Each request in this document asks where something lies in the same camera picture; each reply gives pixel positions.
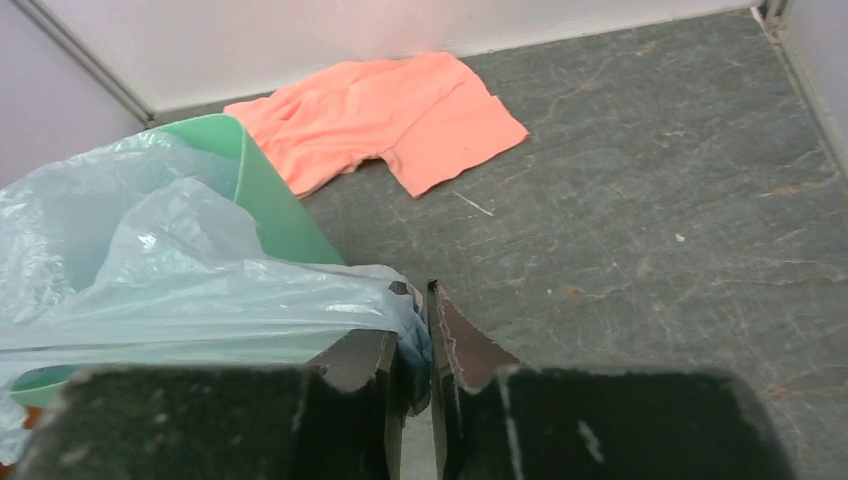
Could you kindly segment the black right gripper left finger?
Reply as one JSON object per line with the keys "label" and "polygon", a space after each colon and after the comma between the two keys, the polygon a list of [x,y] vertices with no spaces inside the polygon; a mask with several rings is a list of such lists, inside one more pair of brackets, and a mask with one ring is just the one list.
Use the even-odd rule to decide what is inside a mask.
{"label": "black right gripper left finger", "polygon": [[396,479],[429,372],[392,332],[304,364],[98,368],[36,420],[17,479]]}

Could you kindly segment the green trash bin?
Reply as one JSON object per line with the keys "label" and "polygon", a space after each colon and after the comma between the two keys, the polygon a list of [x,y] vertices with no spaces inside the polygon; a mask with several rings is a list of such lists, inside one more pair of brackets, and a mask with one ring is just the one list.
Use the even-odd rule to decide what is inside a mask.
{"label": "green trash bin", "polygon": [[[211,114],[153,130],[177,136],[190,147],[234,160],[238,166],[234,202],[257,222],[262,250],[275,259],[338,264],[344,262],[298,197],[271,165],[253,137],[236,118]],[[64,376],[82,367],[57,367]]]}

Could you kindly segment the translucent blue trash bag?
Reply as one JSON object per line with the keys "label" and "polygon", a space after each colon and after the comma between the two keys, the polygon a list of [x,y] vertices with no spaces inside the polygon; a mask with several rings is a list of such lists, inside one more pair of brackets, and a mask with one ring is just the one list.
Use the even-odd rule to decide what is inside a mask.
{"label": "translucent blue trash bag", "polygon": [[422,298],[384,265],[275,259],[237,163],[148,131],[1,192],[1,461],[27,440],[23,375],[107,363],[301,363],[354,329],[432,361]]}

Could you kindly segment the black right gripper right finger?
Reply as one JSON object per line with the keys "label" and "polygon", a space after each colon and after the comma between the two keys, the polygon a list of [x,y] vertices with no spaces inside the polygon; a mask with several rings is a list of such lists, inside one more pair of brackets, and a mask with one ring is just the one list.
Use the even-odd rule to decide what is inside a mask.
{"label": "black right gripper right finger", "polygon": [[756,393],[714,368],[533,367],[430,281],[442,479],[791,479]]}

